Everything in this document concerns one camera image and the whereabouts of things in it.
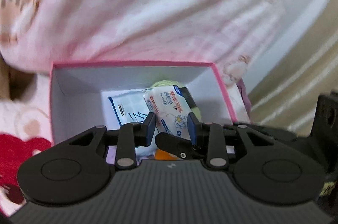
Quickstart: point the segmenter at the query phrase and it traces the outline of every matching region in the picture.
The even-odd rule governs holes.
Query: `purple fabric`
[[[249,100],[249,97],[248,95],[246,94],[246,88],[245,88],[245,85],[244,85],[244,82],[243,82],[243,79],[240,79],[237,83],[236,83],[238,89],[239,89],[239,92],[241,93],[241,96],[242,96],[242,100],[243,100],[243,103],[244,103],[244,106],[245,106],[245,109],[246,109],[246,112],[250,118],[250,111],[251,111],[251,102]]]

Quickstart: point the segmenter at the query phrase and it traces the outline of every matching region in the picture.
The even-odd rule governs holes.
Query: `yellow label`
[[[337,181],[326,182],[324,183],[322,192],[319,196],[327,196],[332,193],[332,190],[335,188]]]

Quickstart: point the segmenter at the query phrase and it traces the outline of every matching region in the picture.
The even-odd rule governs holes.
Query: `blue and white package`
[[[187,120],[192,111],[178,86],[150,88],[143,97],[149,111],[156,114],[159,132],[190,140]]]
[[[143,94],[144,90],[140,90],[108,97],[120,126],[130,122],[142,123],[147,117],[149,110],[143,99]],[[157,146],[155,144],[155,136],[157,134],[158,131],[155,129],[153,140],[149,147],[136,148],[135,151],[137,156],[148,156],[156,151]]]

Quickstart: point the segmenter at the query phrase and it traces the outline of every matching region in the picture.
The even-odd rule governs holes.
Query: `pink box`
[[[149,88],[161,80],[184,84],[203,122],[232,124],[236,114],[213,63],[109,61],[55,63],[50,83],[50,119],[54,143],[96,125],[119,124],[108,96]]]

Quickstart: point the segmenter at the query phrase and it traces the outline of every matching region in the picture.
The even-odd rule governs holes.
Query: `pink fabric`
[[[214,62],[232,84],[282,14],[282,0],[40,0],[29,29],[1,53],[33,71],[69,60]]]
[[[21,101],[0,101],[0,212],[25,204],[16,180],[19,166],[53,145],[48,115],[49,77],[37,75]]]

